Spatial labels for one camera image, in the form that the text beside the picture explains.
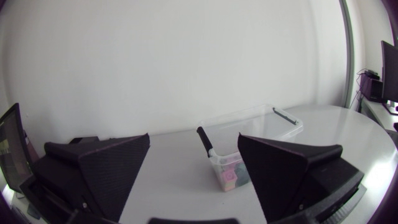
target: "black handle grip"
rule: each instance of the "black handle grip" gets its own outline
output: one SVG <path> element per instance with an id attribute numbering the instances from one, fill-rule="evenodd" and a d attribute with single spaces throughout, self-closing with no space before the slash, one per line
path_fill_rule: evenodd
<path id="1" fill-rule="evenodd" d="M 209 150 L 213 148 L 213 146 L 211 145 L 211 142 L 209 140 L 209 138 L 207 137 L 205 130 L 203 130 L 203 127 L 199 127 L 197 129 L 197 133 L 199 134 L 199 137 L 203 143 L 203 145 L 205 146 L 206 152 L 207 152 L 207 156 L 209 156 Z"/>

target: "monitor stand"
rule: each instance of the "monitor stand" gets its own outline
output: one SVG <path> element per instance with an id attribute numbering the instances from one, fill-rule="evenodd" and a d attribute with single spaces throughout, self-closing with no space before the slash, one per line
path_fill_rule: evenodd
<path id="1" fill-rule="evenodd" d="M 383 106 L 388 111 L 388 113 L 398 116 L 398 111 L 396 110 L 394 103 L 383 103 Z"/>

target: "pink object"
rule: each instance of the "pink object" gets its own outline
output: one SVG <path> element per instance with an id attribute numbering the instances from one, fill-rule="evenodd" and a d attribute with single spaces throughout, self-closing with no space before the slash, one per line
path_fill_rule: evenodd
<path id="1" fill-rule="evenodd" d="M 235 182 L 238 177 L 233 169 L 224 171 L 221 176 L 223 177 L 224 183 Z"/>

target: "white wall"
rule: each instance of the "white wall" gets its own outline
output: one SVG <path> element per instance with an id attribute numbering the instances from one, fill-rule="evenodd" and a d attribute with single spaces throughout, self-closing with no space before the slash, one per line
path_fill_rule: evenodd
<path id="1" fill-rule="evenodd" d="M 381 1 L 357 0 L 361 13 L 364 42 L 365 66 L 382 75 L 381 41 L 394 44 L 390 20 Z"/>
<path id="2" fill-rule="evenodd" d="M 265 102 L 340 105 L 341 11 L 323 2 L 7 1 L 8 102 L 39 155 L 46 141 L 190 129 Z"/>
<path id="3" fill-rule="evenodd" d="M 381 1 L 375 0 L 346 0 L 346 2 L 353 26 L 355 73 L 367 68 L 382 77 L 381 41 L 394 43 L 386 8 Z M 359 84 L 354 82 L 351 102 L 358 90 Z M 354 100 L 351 109 L 356 110 L 357 107 L 358 101 Z"/>
<path id="4" fill-rule="evenodd" d="M 359 75 L 357 73 L 366 68 L 365 64 L 365 43 L 364 43 L 364 32 L 362 25 L 361 13 L 358 7 L 357 0 L 346 0 L 347 7 L 349 10 L 349 16 L 351 19 L 351 28 L 353 31 L 353 43 L 354 43 L 354 82 L 353 82 L 353 91 L 349 93 L 350 97 L 350 105 L 352 110 L 356 110 L 358 107 L 359 96 L 357 92 L 359 91 L 359 85 L 361 80 L 357 80 Z"/>
<path id="5" fill-rule="evenodd" d="M 345 26 L 339 1 L 310 0 L 317 44 L 315 101 L 343 105 L 346 82 Z"/>

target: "white desk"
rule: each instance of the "white desk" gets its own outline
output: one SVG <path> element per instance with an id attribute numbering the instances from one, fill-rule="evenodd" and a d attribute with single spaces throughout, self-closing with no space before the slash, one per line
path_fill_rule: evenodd
<path id="1" fill-rule="evenodd" d="M 381 103 L 369 101 L 364 97 L 361 102 L 362 113 L 375 119 L 384 129 L 396 131 L 393 127 L 398 122 L 398 116 L 391 115 Z"/>
<path id="2" fill-rule="evenodd" d="M 344 223 L 366 223 L 386 193 L 398 163 L 390 137 L 374 121 L 344 108 L 313 105 L 287 111 L 304 123 L 304 130 L 292 142 L 341 144 L 343 158 L 365 173 L 362 184 L 368 190 Z M 266 222 L 252 183 L 221 191 L 196 131 L 151 136 L 150 144 L 121 223 L 146 223 L 151 217 L 232 217 L 240 223 Z"/>

